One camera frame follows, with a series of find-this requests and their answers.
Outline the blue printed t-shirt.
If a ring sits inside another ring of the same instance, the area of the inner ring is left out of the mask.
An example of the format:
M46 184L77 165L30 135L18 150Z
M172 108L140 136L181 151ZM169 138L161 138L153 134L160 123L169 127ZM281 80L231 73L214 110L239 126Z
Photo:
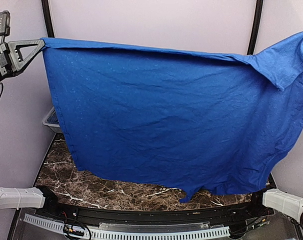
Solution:
M263 189L303 130L303 31L254 55L45 38L79 171L215 195Z

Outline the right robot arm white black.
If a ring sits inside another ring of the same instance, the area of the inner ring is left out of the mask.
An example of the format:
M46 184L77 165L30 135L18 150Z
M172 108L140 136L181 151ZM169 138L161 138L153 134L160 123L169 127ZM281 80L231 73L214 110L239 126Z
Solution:
M259 216L266 208L274 209L296 221L303 230L303 197L271 188L253 193L251 201L246 207L251 217Z

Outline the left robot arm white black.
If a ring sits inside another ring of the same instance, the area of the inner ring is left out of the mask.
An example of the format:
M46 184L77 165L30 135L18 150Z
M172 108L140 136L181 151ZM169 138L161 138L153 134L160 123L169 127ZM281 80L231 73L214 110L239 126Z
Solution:
M42 39L0 43L0 86L2 81L23 73L45 46ZM32 188L0 187L0 210L34 208L43 209L51 218L62 214L58 197L46 186Z

